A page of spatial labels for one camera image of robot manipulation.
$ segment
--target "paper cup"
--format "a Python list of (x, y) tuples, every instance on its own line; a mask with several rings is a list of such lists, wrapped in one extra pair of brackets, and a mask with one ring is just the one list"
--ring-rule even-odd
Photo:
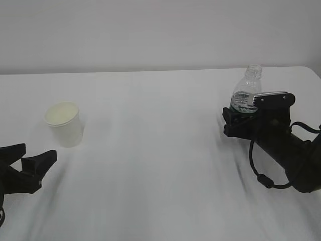
[(62, 147), (74, 147), (81, 142), (82, 126), (76, 104), (62, 102), (50, 107), (45, 114), (45, 121)]

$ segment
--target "cup rim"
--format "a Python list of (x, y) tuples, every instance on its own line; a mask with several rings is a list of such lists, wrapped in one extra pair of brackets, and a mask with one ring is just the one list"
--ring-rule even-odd
[[(55, 107), (55, 106), (57, 106), (57, 105), (59, 105), (59, 104), (64, 104), (64, 103), (72, 104), (74, 107), (77, 108), (77, 113), (74, 115), (74, 117), (72, 117), (70, 120), (68, 120), (68, 121), (66, 121), (66, 122), (64, 122), (64, 123), (61, 123), (61, 124), (52, 124), (52, 123), (48, 122), (48, 121), (46, 120), (46, 115), (47, 115), (48, 111), (49, 111), (50, 109), (52, 109), (53, 107)], [(70, 122), (72, 122), (72, 121), (78, 116), (78, 114), (79, 114), (79, 107), (78, 107), (74, 102), (71, 102), (71, 101), (63, 101), (63, 102), (56, 103), (56, 104), (52, 105), (51, 107), (49, 107), (49, 108), (47, 109), (47, 111), (46, 111), (46, 113), (45, 113), (45, 116), (44, 116), (44, 121), (45, 121), (45, 122), (47, 123), (47, 125), (50, 126), (50, 127), (62, 127), (62, 126), (65, 126), (65, 125), (69, 124)]]

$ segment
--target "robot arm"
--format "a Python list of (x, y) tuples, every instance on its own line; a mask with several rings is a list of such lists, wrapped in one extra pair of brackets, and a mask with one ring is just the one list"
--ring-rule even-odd
[[(312, 192), (321, 189), (321, 134), (301, 122), (290, 125), (290, 106), (295, 97), (287, 92), (260, 93), (253, 95), (252, 105), (258, 108), (255, 113), (239, 113), (223, 108), (226, 122), (224, 134), (251, 141), (249, 160), (257, 180), (267, 188), (285, 189), (293, 186), (300, 192)], [(318, 134), (314, 141), (303, 141), (291, 133), (293, 125)], [(255, 168), (252, 151), (258, 144), (280, 166), (285, 169), (289, 182), (276, 185)]]
[[(4, 195), (36, 192), (41, 188), (43, 177), (57, 160), (57, 152), (54, 150), (23, 158), (25, 153), (25, 144), (0, 148), (0, 226), (5, 220)], [(19, 159), (22, 164), (20, 172), (11, 167), (11, 164)]]

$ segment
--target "black cable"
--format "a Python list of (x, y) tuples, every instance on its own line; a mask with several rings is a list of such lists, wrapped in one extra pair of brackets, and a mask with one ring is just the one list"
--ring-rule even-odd
[[(302, 122), (294, 122), (290, 126), (290, 130), (292, 130), (292, 126), (300, 126), (303, 129), (305, 129), (306, 131), (314, 133), (314, 134), (321, 133), (321, 130), (319, 130), (319, 131), (315, 130), (315, 129), (309, 127), (308, 125), (306, 125), (306, 124), (304, 124)], [(259, 131), (257, 131), (256, 134), (254, 135), (254, 137), (252, 138), (251, 143), (250, 143), (250, 148), (249, 148), (249, 161), (250, 161), (250, 165), (251, 165), (252, 171), (254, 172), (254, 174), (257, 177), (257, 180), (267, 188), (286, 189), (286, 188), (292, 186), (294, 181), (301, 174), (305, 164), (307, 163), (307, 160), (309, 159), (309, 155), (306, 158), (304, 158), (304, 160), (301, 162), (300, 166), (298, 167), (296, 173), (294, 174), (293, 178), (291, 180), (289, 180), (288, 183), (283, 184), (283, 185), (276, 185), (276, 184), (274, 184), (274, 181), (272, 179), (270, 179), (269, 177), (267, 177), (264, 174), (258, 173), (258, 171), (256, 170), (255, 165), (253, 163), (253, 146), (254, 146), (254, 142), (255, 142), (255, 140), (257, 138), (258, 133), (259, 133)]]
[(4, 223), (5, 217), (6, 217), (6, 214), (5, 214), (4, 208), (1, 207), (1, 208), (0, 208), (0, 227), (1, 227), (2, 224)]

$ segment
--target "bottle neck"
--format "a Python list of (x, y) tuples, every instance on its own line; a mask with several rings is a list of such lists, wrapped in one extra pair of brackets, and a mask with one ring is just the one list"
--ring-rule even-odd
[(249, 65), (245, 71), (245, 77), (251, 80), (259, 80), (262, 77), (262, 67), (260, 65)]

